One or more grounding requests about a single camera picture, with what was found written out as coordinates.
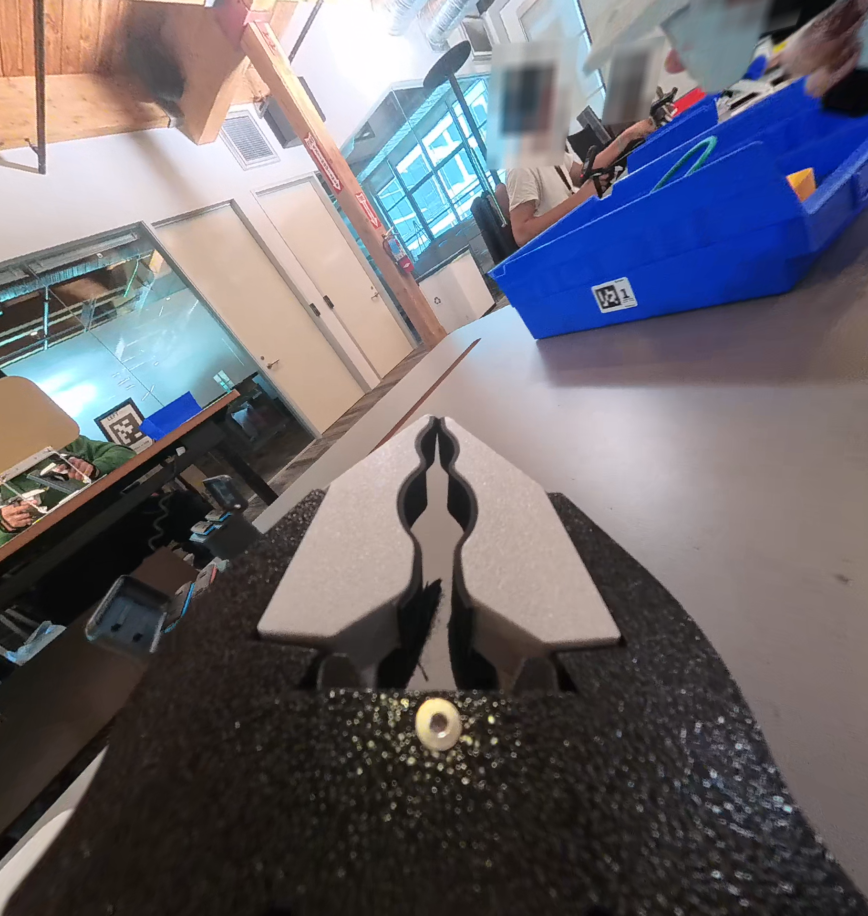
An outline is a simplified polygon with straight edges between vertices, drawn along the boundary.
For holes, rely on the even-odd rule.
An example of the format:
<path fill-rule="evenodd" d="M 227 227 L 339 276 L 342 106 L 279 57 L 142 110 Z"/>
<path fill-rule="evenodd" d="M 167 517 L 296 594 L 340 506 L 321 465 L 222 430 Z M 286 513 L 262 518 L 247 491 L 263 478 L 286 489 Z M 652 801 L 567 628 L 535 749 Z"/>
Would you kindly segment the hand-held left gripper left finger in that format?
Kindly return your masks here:
<path fill-rule="evenodd" d="M 258 635 L 344 657 L 366 685 L 409 685 L 440 604 L 412 527 L 428 507 L 440 421 L 425 416 L 328 487 Z"/>

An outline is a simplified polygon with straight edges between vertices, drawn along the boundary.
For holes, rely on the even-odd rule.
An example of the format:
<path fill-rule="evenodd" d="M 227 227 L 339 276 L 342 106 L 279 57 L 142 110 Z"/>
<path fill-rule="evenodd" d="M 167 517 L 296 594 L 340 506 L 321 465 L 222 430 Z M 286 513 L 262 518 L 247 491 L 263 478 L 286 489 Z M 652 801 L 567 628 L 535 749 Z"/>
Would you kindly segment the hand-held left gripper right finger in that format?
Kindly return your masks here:
<path fill-rule="evenodd" d="M 460 529 L 447 646 L 458 689 L 509 689 L 529 663 L 622 634 L 547 492 L 452 418 L 441 418 L 447 510 Z"/>

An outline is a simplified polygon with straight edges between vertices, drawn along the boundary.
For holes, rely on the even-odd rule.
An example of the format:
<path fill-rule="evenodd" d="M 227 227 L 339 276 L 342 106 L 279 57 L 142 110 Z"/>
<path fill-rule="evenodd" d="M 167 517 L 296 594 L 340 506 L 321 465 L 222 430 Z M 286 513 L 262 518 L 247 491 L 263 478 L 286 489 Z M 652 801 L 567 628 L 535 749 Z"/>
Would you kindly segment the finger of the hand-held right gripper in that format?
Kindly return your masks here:
<path fill-rule="evenodd" d="M 683 70 L 704 92 L 713 94 L 743 76 L 762 37 L 788 28 L 788 3 L 688 2 L 659 27 Z"/>

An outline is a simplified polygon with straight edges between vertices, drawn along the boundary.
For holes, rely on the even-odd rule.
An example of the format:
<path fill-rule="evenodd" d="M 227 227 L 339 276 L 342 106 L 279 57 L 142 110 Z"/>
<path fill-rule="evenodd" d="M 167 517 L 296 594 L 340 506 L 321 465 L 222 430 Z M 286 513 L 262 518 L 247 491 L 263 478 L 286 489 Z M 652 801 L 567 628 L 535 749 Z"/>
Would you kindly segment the blue plastic bin with tag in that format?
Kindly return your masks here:
<path fill-rule="evenodd" d="M 868 207 L 868 115 L 796 81 L 618 179 L 490 275 L 532 337 L 791 290 Z M 812 167 L 799 201 L 785 177 Z"/>

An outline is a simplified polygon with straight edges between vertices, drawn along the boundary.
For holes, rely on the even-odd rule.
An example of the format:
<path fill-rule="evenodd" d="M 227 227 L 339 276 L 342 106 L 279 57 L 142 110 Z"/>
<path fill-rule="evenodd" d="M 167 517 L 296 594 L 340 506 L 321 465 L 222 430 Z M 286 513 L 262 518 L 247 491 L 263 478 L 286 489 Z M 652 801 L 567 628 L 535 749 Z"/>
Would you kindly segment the person's right hand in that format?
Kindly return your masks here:
<path fill-rule="evenodd" d="M 819 2 L 810 17 L 785 42 L 776 65 L 805 80 L 807 95 L 820 98 L 847 77 L 860 60 L 861 29 L 868 18 L 868 1 Z"/>

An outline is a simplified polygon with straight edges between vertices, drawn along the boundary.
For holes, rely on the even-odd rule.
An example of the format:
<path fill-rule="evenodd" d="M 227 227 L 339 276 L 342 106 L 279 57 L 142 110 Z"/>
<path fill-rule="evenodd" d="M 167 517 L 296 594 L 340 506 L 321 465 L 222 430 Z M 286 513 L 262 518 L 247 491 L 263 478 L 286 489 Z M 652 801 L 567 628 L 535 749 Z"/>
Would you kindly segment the black battery charger case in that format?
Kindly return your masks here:
<path fill-rule="evenodd" d="M 249 502 L 230 475 L 216 475 L 202 482 L 214 509 L 190 530 L 189 540 L 207 549 L 215 558 L 234 560 L 247 552 L 261 537 L 245 517 Z"/>
<path fill-rule="evenodd" d="M 226 567 L 225 560 L 210 562 L 192 583 L 171 595 L 136 577 L 118 578 L 85 624 L 87 641 L 121 657 L 148 662 L 163 636 L 187 614 L 193 599 Z"/>

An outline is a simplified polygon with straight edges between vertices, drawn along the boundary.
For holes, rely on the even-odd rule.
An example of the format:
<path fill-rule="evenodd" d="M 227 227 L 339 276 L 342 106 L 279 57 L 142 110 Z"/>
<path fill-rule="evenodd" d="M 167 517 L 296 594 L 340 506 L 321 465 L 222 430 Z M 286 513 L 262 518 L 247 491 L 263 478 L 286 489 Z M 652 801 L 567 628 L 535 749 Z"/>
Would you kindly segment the cardboard box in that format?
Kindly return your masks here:
<path fill-rule="evenodd" d="M 174 550 L 162 547 L 146 557 L 130 575 L 144 585 L 172 598 L 183 586 L 195 582 L 199 576 L 199 569 L 182 559 Z"/>

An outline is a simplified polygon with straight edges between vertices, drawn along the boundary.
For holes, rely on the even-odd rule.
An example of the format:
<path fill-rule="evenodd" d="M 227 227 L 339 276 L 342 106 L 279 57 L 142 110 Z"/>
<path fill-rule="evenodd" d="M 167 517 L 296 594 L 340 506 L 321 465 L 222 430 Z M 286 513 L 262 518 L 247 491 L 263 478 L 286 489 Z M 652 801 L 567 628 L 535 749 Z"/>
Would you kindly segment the black wavy-back chair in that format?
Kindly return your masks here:
<path fill-rule="evenodd" d="M 141 562 L 160 548 L 180 548 L 182 557 L 203 567 L 211 553 L 190 540 L 191 530 L 204 521 L 211 505 L 197 492 L 186 489 L 159 491 L 146 498 L 126 518 L 131 529 L 132 554 Z"/>

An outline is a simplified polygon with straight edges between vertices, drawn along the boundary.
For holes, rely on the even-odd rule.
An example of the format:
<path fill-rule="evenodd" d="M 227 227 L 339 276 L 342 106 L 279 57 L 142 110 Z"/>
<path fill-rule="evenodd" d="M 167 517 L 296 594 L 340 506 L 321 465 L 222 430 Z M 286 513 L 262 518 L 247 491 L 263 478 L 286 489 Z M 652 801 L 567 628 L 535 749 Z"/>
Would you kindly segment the dark blue storage bin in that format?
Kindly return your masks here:
<path fill-rule="evenodd" d="M 200 411 L 201 407 L 194 395 L 186 392 L 146 417 L 140 424 L 140 431 L 152 441 L 160 441 Z"/>

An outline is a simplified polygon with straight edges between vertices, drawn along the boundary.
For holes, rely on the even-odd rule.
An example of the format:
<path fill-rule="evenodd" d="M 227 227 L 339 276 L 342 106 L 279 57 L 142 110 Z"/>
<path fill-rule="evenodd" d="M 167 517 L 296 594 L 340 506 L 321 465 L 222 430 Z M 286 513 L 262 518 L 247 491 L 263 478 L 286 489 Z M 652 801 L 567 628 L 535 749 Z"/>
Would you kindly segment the long wooden-edged desk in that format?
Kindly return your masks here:
<path fill-rule="evenodd" d="M 131 461 L 36 521 L 26 533 L 1 546 L 0 612 L 207 452 L 221 452 L 257 497 L 266 506 L 272 505 L 279 494 L 230 447 L 225 419 L 240 399 L 242 394 L 233 388 Z"/>

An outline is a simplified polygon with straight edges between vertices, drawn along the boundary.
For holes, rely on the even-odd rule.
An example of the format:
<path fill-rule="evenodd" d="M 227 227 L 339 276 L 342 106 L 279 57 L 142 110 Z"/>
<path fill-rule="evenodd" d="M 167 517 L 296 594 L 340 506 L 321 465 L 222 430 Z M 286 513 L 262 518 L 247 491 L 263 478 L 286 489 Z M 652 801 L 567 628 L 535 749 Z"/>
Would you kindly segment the white door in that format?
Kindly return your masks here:
<path fill-rule="evenodd" d="M 368 257 L 316 177 L 258 190 L 270 223 L 378 378 L 416 348 L 414 338 Z"/>
<path fill-rule="evenodd" d="M 312 311 L 232 203 L 154 227 L 157 239 L 313 433 L 363 394 Z"/>

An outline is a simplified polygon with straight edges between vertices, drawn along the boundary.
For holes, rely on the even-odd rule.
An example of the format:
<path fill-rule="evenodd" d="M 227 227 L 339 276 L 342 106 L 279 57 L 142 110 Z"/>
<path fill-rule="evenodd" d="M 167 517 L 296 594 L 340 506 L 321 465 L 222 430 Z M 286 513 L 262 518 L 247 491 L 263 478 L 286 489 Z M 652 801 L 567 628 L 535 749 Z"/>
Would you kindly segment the small framed marker sign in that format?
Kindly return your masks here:
<path fill-rule="evenodd" d="M 94 420 L 105 440 L 132 450 L 145 451 L 154 440 L 141 429 L 144 417 L 131 398 Z"/>

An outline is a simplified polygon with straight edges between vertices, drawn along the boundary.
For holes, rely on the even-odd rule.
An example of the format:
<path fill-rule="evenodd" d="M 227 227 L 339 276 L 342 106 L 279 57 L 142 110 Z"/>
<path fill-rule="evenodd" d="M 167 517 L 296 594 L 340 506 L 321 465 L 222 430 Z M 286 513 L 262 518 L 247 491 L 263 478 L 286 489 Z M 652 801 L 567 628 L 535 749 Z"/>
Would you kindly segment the black floor lamp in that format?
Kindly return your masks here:
<path fill-rule="evenodd" d="M 472 152 L 471 159 L 481 174 L 481 182 L 486 194 L 489 195 L 495 206 L 498 206 L 496 189 L 500 183 L 498 174 L 487 165 L 487 148 L 485 138 L 475 121 L 471 108 L 469 107 L 463 88 L 460 86 L 457 77 L 458 71 L 467 63 L 472 56 L 472 46 L 468 40 L 463 40 L 459 44 L 451 47 L 444 52 L 441 57 L 432 65 L 422 82 L 422 89 L 425 97 L 430 97 L 440 86 L 446 84 L 451 89 L 456 103 L 461 109 L 468 131 L 475 142 L 475 149 Z"/>

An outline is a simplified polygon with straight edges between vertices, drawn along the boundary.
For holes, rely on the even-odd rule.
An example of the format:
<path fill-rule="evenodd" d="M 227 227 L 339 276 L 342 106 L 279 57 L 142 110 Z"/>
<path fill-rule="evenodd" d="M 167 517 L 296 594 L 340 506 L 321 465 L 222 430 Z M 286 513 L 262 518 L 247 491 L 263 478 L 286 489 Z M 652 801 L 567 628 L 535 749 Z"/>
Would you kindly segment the white recycling cabinet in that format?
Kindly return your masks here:
<path fill-rule="evenodd" d="M 418 286 L 446 333 L 482 318 L 495 305 L 468 247 L 425 274 Z"/>

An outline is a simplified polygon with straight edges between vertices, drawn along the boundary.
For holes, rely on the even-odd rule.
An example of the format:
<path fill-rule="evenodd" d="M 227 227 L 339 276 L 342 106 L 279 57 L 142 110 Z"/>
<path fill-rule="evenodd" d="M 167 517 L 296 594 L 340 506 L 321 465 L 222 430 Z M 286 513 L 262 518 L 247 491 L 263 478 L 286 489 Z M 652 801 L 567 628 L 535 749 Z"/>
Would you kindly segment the black office chair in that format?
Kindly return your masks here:
<path fill-rule="evenodd" d="M 495 266 L 519 249 L 511 226 L 504 221 L 492 195 L 483 193 L 476 197 L 472 202 L 471 213 Z"/>

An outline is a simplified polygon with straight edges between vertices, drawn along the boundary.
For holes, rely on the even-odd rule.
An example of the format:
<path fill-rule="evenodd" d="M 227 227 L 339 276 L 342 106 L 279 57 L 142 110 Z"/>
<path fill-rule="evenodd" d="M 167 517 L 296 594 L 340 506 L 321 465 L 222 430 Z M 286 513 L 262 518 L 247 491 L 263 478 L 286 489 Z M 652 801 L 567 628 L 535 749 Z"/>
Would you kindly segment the beige board on clear stand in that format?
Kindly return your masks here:
<path fill-rule="evenodd" d="M 0 475 L 79 435 L 77 421 L 33 381 L 17 375 L 0 379 Z"/>

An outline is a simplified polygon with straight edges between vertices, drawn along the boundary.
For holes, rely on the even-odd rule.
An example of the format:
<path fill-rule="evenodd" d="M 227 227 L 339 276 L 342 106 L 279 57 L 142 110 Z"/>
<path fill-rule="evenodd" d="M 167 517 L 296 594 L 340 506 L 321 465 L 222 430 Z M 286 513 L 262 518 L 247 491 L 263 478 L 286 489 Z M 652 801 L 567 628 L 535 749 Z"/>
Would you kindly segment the metal ceiling rod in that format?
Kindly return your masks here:
<path fill-rule="evenodd" d="M 32 2 L 34 88 L 36 110 L 36 140 L 30 148 L 37 157 L 40 175 L 48 171 L 47 153 L 47 51 L 46 51 L 46 9 L 44 1 Z"/>

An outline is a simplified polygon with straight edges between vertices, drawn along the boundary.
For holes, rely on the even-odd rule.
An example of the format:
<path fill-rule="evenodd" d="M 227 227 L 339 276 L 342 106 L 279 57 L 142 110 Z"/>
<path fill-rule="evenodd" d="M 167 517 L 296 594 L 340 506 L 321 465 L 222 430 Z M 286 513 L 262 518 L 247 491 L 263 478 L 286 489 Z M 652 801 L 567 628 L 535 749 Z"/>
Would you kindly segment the wooden post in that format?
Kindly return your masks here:
<path fill-rule="evenodd" d="M 267 20 L 251 20 L 245 24 L 241 47 L 266 84 L 264 68 L 295 74 Z M 385 226 L 338 145 L 335 143 L 335 149 L 323 150 L 314 141 L 303 141 L 302 144 L 334 193 L 342 212 L 363 241 L 384 283 L 394 293 L 396 302 L 405 312 L 418 337 L 429 349 L 433 348 L 444 340 L 447 333 L 417 282 L 404 275 L 387 256 L 382 245 Z"/>

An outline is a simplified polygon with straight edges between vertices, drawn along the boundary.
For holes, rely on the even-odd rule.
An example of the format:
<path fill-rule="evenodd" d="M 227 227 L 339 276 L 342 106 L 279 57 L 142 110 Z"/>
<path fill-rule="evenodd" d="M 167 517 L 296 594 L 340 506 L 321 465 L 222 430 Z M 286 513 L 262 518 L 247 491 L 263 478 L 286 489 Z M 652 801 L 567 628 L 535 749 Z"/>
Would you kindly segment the wall vent grille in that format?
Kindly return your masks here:
<path fill-rule="evenodd" d="M 278 152 L 249 109 L 229 112 L 222 122 L 220 138 L 243 170 L 279 163 Z"/>

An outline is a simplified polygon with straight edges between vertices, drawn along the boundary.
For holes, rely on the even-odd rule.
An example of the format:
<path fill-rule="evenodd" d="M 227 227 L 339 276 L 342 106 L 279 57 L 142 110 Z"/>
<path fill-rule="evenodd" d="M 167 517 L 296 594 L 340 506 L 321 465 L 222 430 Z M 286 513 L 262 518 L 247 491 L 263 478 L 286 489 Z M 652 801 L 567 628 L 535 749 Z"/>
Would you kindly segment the black wall speaker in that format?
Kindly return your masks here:
<path fill-rule="evenodd" d="M 309 84 L 284 70 L 263 69 L 264 79 L 269 87 L 269 102 L 264 104 L 263 115 L 273 128 L 277 138 L 283 134 L 285 149 L 301 145 L 303 141 L 314 141 L 323 149 L 335 149 L 326 117 Z"/>

